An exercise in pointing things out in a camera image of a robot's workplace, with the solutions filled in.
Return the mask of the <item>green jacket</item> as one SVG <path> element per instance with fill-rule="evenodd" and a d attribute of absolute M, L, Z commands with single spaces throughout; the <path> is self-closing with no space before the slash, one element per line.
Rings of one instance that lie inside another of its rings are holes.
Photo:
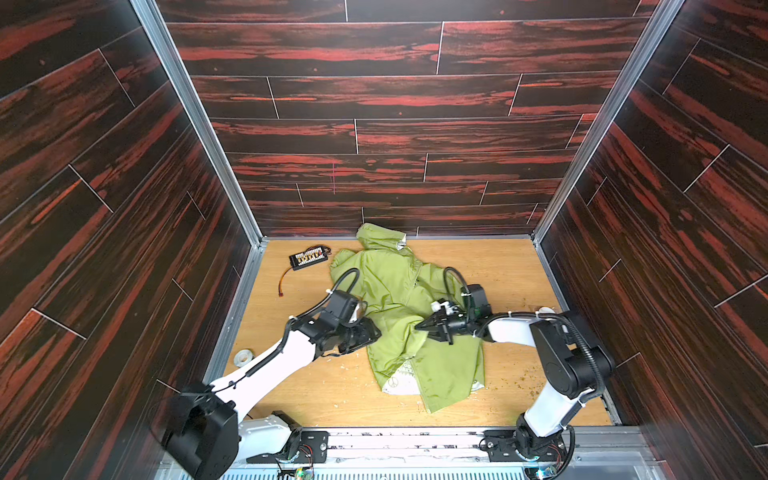
<path fill-rule="evenodd" d="M 444 269 L 419 260 L 407 235 L 370 223 L 357 231 L 359 251 L 342 249 L 330 264 L 337 281 L 356 268 L 353 295 L 367 303 L 366 316 L 382 336 L 367 347 L 374 377 L 390 395 L 419 395 L 428 412 L 437 412 L 485 387 L 482 341 L 457 336 L 451 344 L 430 339 L 416 325 L 438 300 L 457 300 L 461 283 L 444 282 Z"/>

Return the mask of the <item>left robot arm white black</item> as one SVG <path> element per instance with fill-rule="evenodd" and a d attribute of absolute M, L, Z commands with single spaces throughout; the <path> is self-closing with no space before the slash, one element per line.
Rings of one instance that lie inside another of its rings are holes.
<path fill-rule="evenodd" d="M 350 325 L 292 317 L 270 350 L 209 385 L 196 384 L 173 398 L 160 444 L 194 479 L 218 479 L 237 460 L 278 453 L 287 441 L 278 441 L 275 431 L 288 425 L 279 418 L 247 422 L 251 409 L 313 361 L 353 353 L 380 337 L 367 317 Z"/>

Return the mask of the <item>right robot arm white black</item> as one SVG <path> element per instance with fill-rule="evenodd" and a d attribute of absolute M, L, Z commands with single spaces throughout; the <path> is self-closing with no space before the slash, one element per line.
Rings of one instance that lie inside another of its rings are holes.
<path fill-rule="evenodd" d="M 472 318 L 453 307 L 441 307 L 416 329 L 440 342 L 457 336 L 487 342 L 512 343 L 536 349 L 546 383 L 534 404 L 518 417 L 514 444 L 532 458 L 557 441 L 575 415 L 600 397 L 616 364 L 610 353 L 576 310 L 562 313 L 508 312 Z"/>

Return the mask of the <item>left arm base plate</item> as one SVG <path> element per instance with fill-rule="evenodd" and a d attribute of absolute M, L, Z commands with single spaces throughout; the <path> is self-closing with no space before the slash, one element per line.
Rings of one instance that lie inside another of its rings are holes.
<path fill-rule="evenodd" d="M 330 434 L 323 430 L 293 432 L 286 445 L 277 453 L 265 453 L 246 459 L 247 464 L 323 464 L 326 462 Z"/>

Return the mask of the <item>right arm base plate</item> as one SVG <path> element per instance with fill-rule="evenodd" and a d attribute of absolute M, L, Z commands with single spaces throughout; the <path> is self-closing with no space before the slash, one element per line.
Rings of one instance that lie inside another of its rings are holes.
<path fill-rule="evenodd" d="M 560 463 L 566 459 L 567 445 L 562 433 L 536 437 L 524 429 L 491 429 L 483 433 L 479 448 L 491 462 Z"/>

